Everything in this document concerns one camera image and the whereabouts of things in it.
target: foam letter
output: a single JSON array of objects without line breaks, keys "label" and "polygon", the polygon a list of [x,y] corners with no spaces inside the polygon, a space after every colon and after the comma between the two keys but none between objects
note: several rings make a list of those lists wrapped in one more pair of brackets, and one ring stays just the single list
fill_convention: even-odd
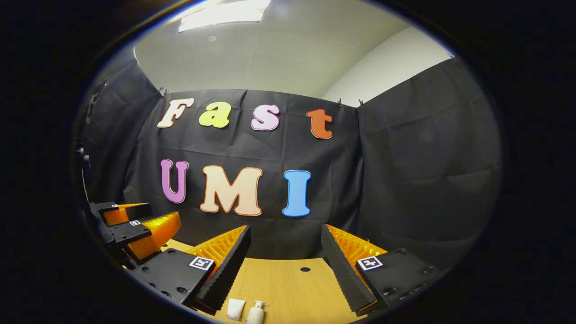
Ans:
[{"label": "foam letter", "polygon": [[310,208],[306,206],[306,186],[311,177],[308,171],[284,172],[284,179],[288,180],[288,205],[282,210],[285,216],[300,217],[310,213]]},{"label": "foam letter", "polygon": [[312,135],[322,140],[332,138],[332,131],[326,130],[326,122],[332,122],[332,116],[326,115],[324,109],[309,111],[306,116],[312,118],[310,122]]},{"label": "foam letter", "polygon": [[207,165],[202,169],[206,175],[206,194],[200,209],[215,213],[219,210],[215,200],[218,196],[220,205],[227,213],[232,209],[234,201],[238,198],[238,207],[234,211],[238,215],[258,216],[262,210],[258,207],[258,179],[262,170],[258,168],[244,168],[240,170],[236,180],[230,185],[224,169],[219,165]]},{"label": "foam letter", "polygon": [[280,113],[276,105],[262,104],[254,108],[254,119],[250,122],[254,130],[273,130],[278,127],[280,120],[275,115]]},{"label": "foam letter", "polygon": [[230,122],[228,115],[232,106],[229,103],[219,101],[211,103],[206,106],[206,112],[200,116],[199,122],[202,126],[214,126],[216,128],[223,128]]},{"label": "foam letter", "polygon": [[186,170],[188,169],[188,162],[176,162],[176,169],[178,170],[178,191],[172,191],[170,187],[170,170],[172,169],[172,161],[162,160],[160,162],[162,167],[162,191],[164,196],[171,202],[180,204],[186,198]]},{"label": "foam letter", "polygon": [[172,118],[180,118],[182,113],[184,113],[184,109],[186,107],[192,107],[192,104],[194,104],[194,98],[171,100],[168,110],[166,110],[166,114],[164,114],[164,117],[156,126],[158,126],[158,128],[167,128],[172,126],[174,124]]}]

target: blue letter i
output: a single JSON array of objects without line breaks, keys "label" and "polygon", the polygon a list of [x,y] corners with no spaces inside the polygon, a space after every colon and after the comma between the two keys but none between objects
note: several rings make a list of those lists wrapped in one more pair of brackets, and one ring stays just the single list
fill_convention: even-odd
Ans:
[{"label": "blue letter i", "polygon": [[310,213],[310,209],[306,207],[306,185],[311,177],[308,171],[284,172],[284,179],[288,180],[288,206],[282,210],[285,216],[300,217]]}]

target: ceiling light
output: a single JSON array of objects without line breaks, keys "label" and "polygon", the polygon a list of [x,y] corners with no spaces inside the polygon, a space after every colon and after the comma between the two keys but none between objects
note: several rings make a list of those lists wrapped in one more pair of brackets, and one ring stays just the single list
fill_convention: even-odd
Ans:
[{"label": "ceiling light", "polygon": [[242,0],[214,5],[182,18],[179,32],[228,22],[258,22],[270,0]]}]

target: pump dispenser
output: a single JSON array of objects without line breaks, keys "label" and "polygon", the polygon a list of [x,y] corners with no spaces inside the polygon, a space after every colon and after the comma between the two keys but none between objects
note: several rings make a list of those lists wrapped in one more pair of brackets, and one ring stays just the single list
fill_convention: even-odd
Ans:
[{"label": "pump dispenser", "polygon": [[261,324],[262,319],[264,318],[264,310],[262,307],[270,306],[261,300],[257,300],[255,303],[256,305],[250,308],[250,312],[248,313],[245,324]]}]

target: black fabric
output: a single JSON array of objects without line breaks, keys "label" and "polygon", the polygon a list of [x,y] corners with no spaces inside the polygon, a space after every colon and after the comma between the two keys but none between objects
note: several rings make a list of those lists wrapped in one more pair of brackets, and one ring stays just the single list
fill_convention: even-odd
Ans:
[{"label": "black fabric", "polygon": [[[194,98],[179,119],[169,128],[158,128],[169,102]],[[199,117],[206,106],[225,101],[232,106],[230,123],[223,129],[206,127]],[[273,131],[251,128],[253,110],[261,104],[280,108],[280,124]],[[306,113],[324,109],[333,121],[326,123],[333,131],[329,140],[314,137]],[[186,161],[186,198],[181,204],[169,201],[162,192],[160,161]],[[207,213],[199,209],[204,200],[207,165],[223,167],[230,183],[245,167],[263,171],[258,181],[259,216],[240,216],[234,207],[229,213]],[[288,170],[306,170],[306,203],[311,212],[303,217],[287,217]],[[177,188],[177,171],[170,177]],[[323,224],[355,232],[355,222],[362,181],[362,157],[356,110],[337,103],[286,93],[212,89],[168,93],[146,120],[136,151],[126,174],[125,203],[151,202],[155,214],[174,210],[180,213],[182,227],[174,239],[195,246],[242,225],[250,225],[252,245],[248,257],[300,259],[321,254],[320,234]]]},{"label": "black fabric", "polygon": [[82,132],[90,158],[86,190],[90,201],[118,202],[136,139],[160,95],[138,65],[132,47],[127,47],[120,59],[112,60],[99,76],[95,82],[105,81],[106,85]]},{"label": "black fabric", "polygon": [[452,266],[492,213],[501,140],[466,67],[441,62],[358,108],[364,158],[358,236]]}]

